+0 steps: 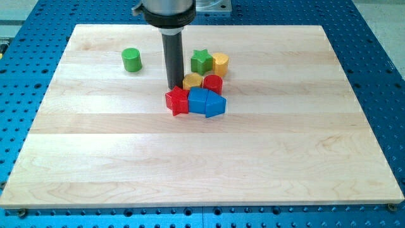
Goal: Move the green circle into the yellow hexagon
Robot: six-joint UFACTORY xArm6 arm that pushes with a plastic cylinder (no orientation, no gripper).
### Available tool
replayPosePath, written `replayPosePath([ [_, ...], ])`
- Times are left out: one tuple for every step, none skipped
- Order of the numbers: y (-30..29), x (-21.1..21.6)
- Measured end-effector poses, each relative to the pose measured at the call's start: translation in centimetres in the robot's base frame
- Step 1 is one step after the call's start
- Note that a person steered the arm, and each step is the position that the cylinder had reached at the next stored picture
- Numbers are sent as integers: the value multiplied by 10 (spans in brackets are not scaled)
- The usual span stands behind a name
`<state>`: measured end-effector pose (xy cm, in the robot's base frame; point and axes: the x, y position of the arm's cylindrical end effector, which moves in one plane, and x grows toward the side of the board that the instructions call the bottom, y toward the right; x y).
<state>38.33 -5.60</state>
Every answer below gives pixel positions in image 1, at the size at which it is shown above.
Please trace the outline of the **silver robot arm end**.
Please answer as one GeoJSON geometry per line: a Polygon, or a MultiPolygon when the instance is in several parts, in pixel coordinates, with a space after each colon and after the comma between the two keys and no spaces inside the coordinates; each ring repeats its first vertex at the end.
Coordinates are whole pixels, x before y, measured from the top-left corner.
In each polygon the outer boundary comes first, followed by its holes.
{"type": "Polygon", "coordinates": [[[140,0],[131,9],[163,35],[177,35],[196,17],[195,0],[140,0]]]}

